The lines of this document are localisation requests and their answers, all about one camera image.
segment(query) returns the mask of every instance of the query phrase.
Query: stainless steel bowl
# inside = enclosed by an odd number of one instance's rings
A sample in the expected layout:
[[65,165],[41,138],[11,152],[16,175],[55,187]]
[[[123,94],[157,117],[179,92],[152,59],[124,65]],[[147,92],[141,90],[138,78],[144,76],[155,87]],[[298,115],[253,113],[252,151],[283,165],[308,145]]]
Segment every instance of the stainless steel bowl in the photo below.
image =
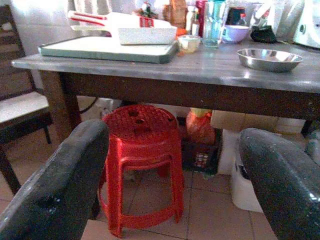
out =
[[246,48],[236,52],[243,66],[269,72],[288,72],[303,58],[299,55],[268,49]]

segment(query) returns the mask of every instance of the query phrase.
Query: gray tabletop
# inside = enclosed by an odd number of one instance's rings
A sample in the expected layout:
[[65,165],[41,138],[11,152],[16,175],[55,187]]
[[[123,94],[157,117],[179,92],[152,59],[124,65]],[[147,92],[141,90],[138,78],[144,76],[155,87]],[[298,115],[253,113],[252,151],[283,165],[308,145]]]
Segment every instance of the gray tabletop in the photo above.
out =
[[[291,72],[258,71],[240,65],[236,51],[244,48],[281,50],[303,57]],[[200,84],[263,88],[320,94],[320,50],[253,41],[222,44],[219,49],[201,46],[199,51],[175,56],[170,63],[111,61],[68,57],[26,56],[12,61],[14,67],[55,72],[159,79]]]

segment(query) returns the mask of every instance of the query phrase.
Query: crate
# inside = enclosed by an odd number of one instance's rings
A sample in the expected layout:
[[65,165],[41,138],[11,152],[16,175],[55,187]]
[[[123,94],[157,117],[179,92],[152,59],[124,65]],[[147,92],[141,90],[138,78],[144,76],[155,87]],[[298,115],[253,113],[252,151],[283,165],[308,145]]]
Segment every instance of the crate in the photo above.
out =
[[216,129],[214,145],[192,142],[182,139],[182,167],[187,171],[196,171],[207,175],[218,172],[222,131]]

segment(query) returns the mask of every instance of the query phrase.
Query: cutting board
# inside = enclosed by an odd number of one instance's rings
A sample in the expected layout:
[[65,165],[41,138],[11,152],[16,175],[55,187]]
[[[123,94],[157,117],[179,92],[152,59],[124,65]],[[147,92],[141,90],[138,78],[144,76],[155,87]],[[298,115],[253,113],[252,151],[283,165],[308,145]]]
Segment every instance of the cutting board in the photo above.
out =
[[166,64],[178,51],[171,45],[120,45],[112,37],[82,36],[38,47],[43,56]]

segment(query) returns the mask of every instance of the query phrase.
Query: orange plastic bag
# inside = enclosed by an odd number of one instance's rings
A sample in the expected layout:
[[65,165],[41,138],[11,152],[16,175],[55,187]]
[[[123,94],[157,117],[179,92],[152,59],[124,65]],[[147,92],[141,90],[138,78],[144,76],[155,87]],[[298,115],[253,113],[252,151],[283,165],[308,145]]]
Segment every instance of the orange plastic bag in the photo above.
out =
[[201,117],[197,117],[192,111],[188,113],[186,117],[186,130],[193,142],[209,145],[215,144],[216,131],[210,125],[211,116],[211,112]]

